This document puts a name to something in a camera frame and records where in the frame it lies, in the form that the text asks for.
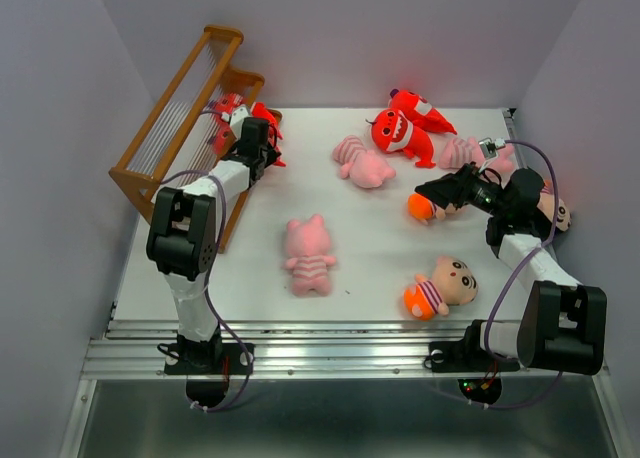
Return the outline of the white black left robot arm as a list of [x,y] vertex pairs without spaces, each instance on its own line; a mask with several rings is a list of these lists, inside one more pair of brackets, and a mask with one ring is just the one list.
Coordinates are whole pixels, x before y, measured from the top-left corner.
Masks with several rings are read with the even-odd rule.
[[197,179],[158,190],[146,254],[168,284],[178,316],[176,341],[161,343],[164,372],[211,374],[224,369],[225,323],[209,295],[209,280],[233,200],[250,190],[279,158],[264,118],[235,120],[239,138],[209,171],[185,170]]

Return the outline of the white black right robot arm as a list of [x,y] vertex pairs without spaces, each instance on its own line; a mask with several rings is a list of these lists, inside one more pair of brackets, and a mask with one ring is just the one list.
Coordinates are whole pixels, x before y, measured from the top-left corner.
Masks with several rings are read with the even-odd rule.
[[565,272],[547,251],[555,227],[538,207],[543,187],[543,178],[530,168],[516,170],[501,185],[473,164],[416,187],[438,206],[470,205],[488,213],[487,244],[529,294],[519,322],[475,320],[462,339],[431,343],[434,372],[481,372],[490,365],[500,372],[600,371],[607,297]]

